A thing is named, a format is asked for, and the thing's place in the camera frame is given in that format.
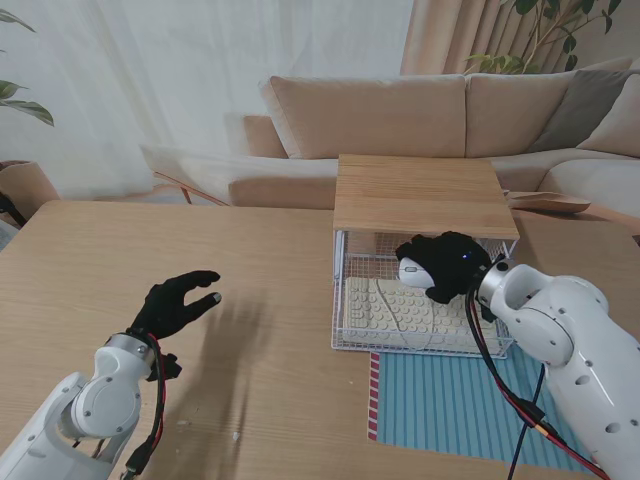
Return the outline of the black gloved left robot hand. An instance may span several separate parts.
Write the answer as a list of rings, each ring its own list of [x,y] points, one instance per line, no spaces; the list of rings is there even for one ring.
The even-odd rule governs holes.
[[[156,340],[175,335],[221,301],[221,295],[214,292],[186,304],[186,294],[196,288],[207,288],[219,279],[220,275],[215,271],[197,270],[154,285],[127,332],[151,334]]]

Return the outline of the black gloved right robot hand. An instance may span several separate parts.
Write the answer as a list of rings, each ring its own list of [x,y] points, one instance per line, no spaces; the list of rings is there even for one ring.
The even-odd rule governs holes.
[[[472,237],[453,231],[437,237],[416,235],[396,249],[396,257],[416,262],[430,275],[434,285],[425,287],[425,293],[439,304],[465,295],[492,265]]]

